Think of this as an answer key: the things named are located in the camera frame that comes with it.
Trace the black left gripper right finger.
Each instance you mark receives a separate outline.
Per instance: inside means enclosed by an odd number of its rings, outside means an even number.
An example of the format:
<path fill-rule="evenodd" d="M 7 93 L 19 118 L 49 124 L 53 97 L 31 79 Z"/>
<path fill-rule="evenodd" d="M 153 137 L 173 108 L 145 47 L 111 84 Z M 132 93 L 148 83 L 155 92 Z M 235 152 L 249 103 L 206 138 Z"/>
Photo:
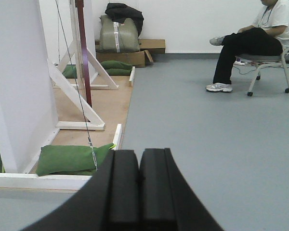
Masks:
<path fill-rule="evenodd" d="M 140 175 L 142 230 L 222 230 L 185 180 L 169 148 L 145 149 Z"/>

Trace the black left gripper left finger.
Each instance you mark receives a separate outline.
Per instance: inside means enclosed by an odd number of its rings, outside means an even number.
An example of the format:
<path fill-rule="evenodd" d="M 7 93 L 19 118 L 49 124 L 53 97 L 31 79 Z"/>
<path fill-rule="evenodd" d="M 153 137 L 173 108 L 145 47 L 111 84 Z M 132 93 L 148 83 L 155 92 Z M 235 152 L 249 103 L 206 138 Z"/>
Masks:
<path fill-rule="evenodd" d="M 26 231 L 137 231 L 138 161 L 133 150 L 111 150 L 87 183 Z"/>

